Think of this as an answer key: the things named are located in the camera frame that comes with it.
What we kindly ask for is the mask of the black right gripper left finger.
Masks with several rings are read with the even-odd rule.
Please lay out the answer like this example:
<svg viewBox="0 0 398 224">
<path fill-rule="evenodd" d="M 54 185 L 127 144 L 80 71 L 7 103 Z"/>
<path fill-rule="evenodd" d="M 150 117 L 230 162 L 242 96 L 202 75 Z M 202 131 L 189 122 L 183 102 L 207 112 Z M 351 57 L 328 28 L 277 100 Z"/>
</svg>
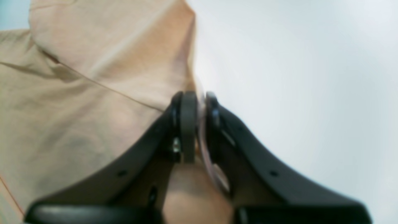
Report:
<svg viewBox="0 0 398 224">
<path fill-rule="evenodd" d="M 166 111 L 123 155 L 88 178 L 36 200 L 27 224 L 165 224 L 172 169 L 194 163 L 197 96 L 177 92 Z"/>
</svg>

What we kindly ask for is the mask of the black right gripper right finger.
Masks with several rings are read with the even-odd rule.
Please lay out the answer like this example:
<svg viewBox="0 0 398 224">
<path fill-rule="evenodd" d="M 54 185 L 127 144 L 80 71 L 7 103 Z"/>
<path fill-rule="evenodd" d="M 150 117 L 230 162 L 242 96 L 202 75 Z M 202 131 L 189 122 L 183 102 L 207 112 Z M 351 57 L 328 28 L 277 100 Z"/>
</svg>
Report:
<svg viewBox="0 0 398 224">
<path fill-rule="evenodd" d="M 205 98 L 210 160 L 227 179 L 232 224 L 371 224 L 366 207 L 273 155 L 212 92 Z"/>
</svg>

